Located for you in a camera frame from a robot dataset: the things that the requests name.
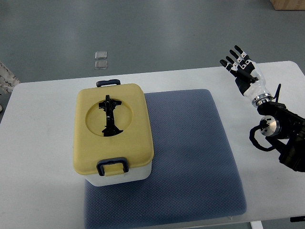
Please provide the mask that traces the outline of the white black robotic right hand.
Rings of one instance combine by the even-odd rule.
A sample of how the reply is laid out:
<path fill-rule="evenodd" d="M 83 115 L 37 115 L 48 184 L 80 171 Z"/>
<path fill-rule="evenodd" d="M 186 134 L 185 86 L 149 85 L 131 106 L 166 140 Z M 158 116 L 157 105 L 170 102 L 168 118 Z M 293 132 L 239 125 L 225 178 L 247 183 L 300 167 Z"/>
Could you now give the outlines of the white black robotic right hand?
<path fill-rule="evenodd" d="M 265 78 L 256 62 L 239 46 L 229 51 L 231 56 L 220 60 L 220 64 L 235 77 L 240 93 L 247 97 L 254 107 L 273 99 L 266 88 Z"/>

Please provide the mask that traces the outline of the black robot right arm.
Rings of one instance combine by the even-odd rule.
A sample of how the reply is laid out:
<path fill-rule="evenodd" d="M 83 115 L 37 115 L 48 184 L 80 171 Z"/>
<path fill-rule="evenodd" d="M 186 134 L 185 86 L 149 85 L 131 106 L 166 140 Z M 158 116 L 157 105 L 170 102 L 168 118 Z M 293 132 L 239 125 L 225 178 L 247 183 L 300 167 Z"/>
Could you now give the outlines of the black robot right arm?
<path fill-rule="evenodd" d="M 281 84 L 274 98 L 263 98 L 256 103 L 257 111 L 263 116 L 259 125 L 250 130 L 252 144 L 265 152 L 277 150 L 279 162 L 293 171 L 305 171 L 305 119 L 289 111 L 285 104 L 279 103 Z M 265 136 L 271 144 L 266 148 L 255 138 L 256 131 Z"/>

